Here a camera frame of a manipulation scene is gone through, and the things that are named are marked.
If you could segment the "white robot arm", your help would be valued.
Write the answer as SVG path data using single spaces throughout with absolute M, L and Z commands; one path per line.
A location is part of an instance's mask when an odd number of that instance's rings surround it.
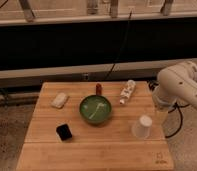
M 197 64 L 185 61 L 162 69 L 152 92 L 155 116 L 162 124 L 169 109 L 180 98 L 197 110 Z

